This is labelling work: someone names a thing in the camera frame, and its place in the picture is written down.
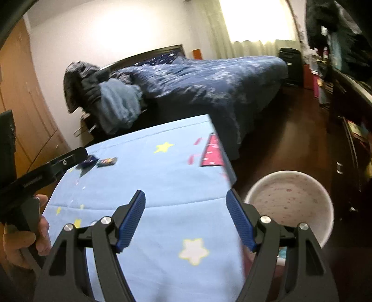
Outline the person's left hand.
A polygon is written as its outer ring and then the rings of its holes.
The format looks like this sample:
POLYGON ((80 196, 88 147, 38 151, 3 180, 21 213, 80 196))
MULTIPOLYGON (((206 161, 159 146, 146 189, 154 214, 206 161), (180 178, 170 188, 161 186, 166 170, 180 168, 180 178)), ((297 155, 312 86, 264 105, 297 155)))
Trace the person's left hand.
POLYGON ((42 214, 39 215, 38 238, 36 238, 36 235, 32 232, 18 231, 12 225, 5 225, 2 241, 4 253, 9 264, 17 268, 25 269, 26 271, 31 271, 32 268, 23 257, 21 249, 27 249, 33 244, 36 245, 39 256, 48 256, 52 247, 49 228, 49 222, 42 214))

